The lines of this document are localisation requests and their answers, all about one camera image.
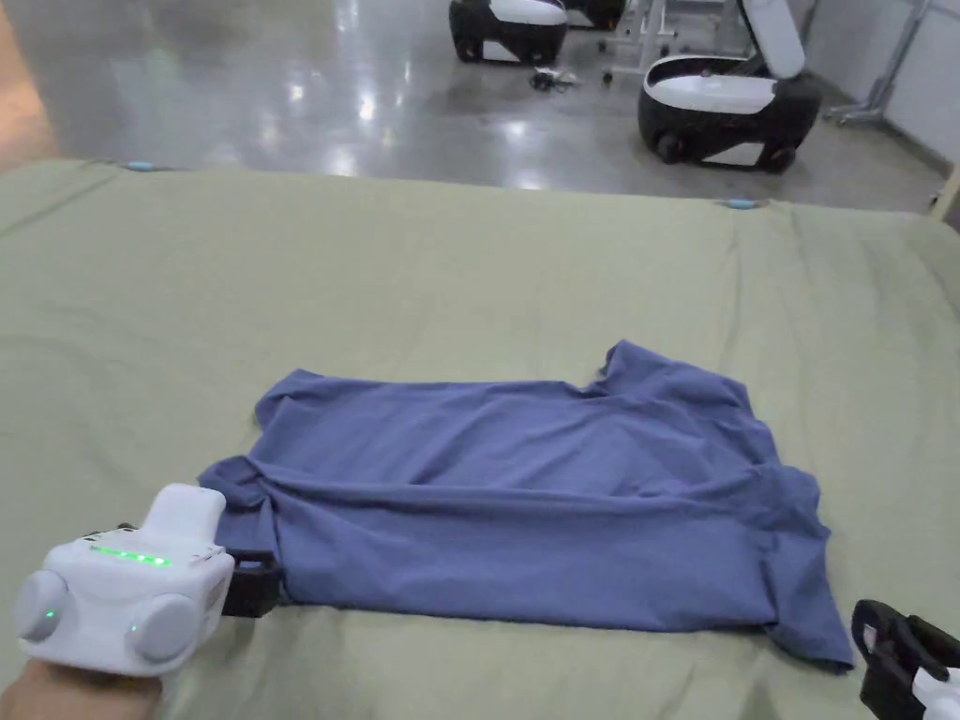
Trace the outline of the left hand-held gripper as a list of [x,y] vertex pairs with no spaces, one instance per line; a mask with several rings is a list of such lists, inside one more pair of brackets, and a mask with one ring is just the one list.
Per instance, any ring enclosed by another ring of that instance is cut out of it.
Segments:
[[223,617],[270,612],[279,562],[216,544],[225,507],[221,492],[171,484],[141,525],[52,548],[15,606],[22,650],[55,665],[184,665]]

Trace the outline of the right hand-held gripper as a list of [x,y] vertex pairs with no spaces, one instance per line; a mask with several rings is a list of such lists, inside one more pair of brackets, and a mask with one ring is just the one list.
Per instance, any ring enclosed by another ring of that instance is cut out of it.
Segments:
[[850,633],[865,662],[861,703],[876,719],[957,719],[959,641],[917,615],[858,600]]

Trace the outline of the person's left hand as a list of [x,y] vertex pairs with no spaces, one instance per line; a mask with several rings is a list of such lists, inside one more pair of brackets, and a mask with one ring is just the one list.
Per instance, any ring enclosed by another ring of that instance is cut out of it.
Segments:
[[1,696],[3,719],[153,719],[157,678],[130,678],[31,659]]

